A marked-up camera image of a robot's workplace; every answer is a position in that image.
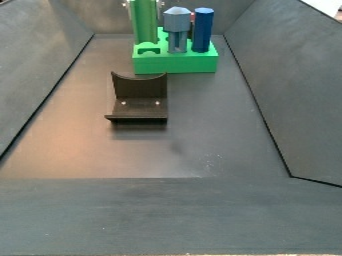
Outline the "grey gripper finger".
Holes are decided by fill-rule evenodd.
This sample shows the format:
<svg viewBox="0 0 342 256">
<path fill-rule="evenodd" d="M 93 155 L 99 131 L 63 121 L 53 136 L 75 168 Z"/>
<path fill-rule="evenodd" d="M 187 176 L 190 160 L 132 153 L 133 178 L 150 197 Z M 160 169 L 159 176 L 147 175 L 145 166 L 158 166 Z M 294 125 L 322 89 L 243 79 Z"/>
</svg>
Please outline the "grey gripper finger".
<svg viewBox="0 0 342 256">
<path fill-rule="evenodd" d="M 121 5 L 128 10 L 129 9 L 129 0 L 123 0 Z"/>
<path fill-rule="evenodd" d="M 158 8 L 160 9 L 164 6 L 164 2 L 162 0 L 156 0 Z"/>
</svg>

